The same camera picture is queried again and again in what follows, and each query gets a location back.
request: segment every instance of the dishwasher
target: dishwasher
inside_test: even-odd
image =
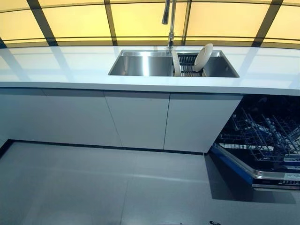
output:
[[[300,190],[300,97],[245,96],[211,152],[256,190]]]

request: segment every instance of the chrome faucet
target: chrome faucet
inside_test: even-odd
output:
[[[170,0],[165,0],[165,10],[164,10],[162,24],[168,24],[169,8],[170,8]],[[169,38],[168,38],[169,50],[172,49],[173,40],[174,40],[175,10],[176,10],[176,0],[172,0],[171,26],[170,26],[170,32],[169,32]]]

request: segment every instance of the white cabinet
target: white cabinet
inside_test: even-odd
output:
[[[165,150],[208,152],[241,95],[171,94]]]
[[[51,120],[39,89],[0,89],[0,135],[6,139],[44,140]]]
[[[0,89],[0,103],[3,138],[120,146],[102,91]]]
[[[105,97],[98,90],[43,90],[52,120],[49,142],[120,146]]]
[[[169,93],[104,91],[124,147],[163,149]]]

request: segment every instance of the wire rack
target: wire rack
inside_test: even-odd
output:
[[[188,54],[188,53],[179,53],[179,65],[181,76],[204,76],[203,69],[199,72],[194,71],[194,63],[196,60],[197,54]]]
[[[257,161],[300,163],[300,123],[294,117],[257,115],[243,108],[231,117],[232,130],[218,139],[225,148],[246,149]]]

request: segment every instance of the yellow backlit panel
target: yellow backlit panel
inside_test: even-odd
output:
[[[44,38],[31,10],[0,13],[0,24],[2,40]]]
[[[104,0],[38,0],[41,7],[104,3]]]
[[[300,4],[300,0],[284,0],[282,3],[283,4],[288,4],[288,3]]]
[[[187,37],[187,41],[254,41],[254,38],[241,37]]]
[[[167,41],[168,37],[117,37],[117,41]],[[181,41],[182,37],[174,37],[174,41]]]
[[[176,36],[183,33],[186,6],[185,2],[177,3],[174,28]],[[111,7],[116,36],[168,36],[171,15],[169,24],[163,25],[161,20],[164,3],[113,4]]]
[[[43,12],[56,38],[110,36],[104,5],[44,8]]]
[[[57,41],[111,41],[111,37],[70,37],[70,38],[56,38]]]
[[[46,39],[30,39],[30,40],[16,40],[16,41],[4,41],[5,44],[15,44],[15,43],[28,43],[28,42],[46,42]]]
[[[281,6],[266,38],[287,38],[300,40],[300,7]],[[267,40],[268,42],[279,42],[278,40]]]
[[[255,37],[269,5],[193,2],[188,36]]]
[[[299,44],[300,45],[300,40],[299,41],[294,41],[294,40],[282,40],[282,39],[265,38],[263,41],[264,42],[289,43],[289,44]]]
[[[26,0],[0,0],[0,12],[27,8],[29,5]]]

